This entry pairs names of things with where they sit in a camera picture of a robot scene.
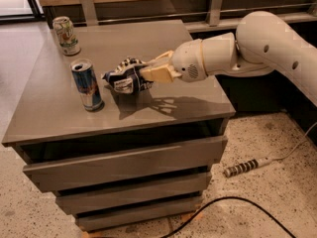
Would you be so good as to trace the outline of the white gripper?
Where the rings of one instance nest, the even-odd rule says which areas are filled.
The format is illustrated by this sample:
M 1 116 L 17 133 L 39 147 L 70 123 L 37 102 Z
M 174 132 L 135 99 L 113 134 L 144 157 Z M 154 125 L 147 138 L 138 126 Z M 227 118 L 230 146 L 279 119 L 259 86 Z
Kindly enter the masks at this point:
M 140 70 L 147 81 L 172 83 L 176 78 L 185 82 L 204 80 L 207 77 L 202 61 L 202 41 L 200 39 L 180 45 L 174 52 L 167 51 L 147 62 Z

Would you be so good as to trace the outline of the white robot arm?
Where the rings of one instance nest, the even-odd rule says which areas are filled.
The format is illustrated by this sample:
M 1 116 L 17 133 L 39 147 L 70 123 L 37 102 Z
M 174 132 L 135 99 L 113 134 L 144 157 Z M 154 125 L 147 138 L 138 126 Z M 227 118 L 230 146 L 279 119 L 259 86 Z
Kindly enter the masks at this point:
M 278 71 L 317 105 L 317 49 L 279 17 L 245 16 L 234 34 L 181 44 L 148 62 L 141 76 L 154 82 L 194 82 L 209 75 L 258 76 Z

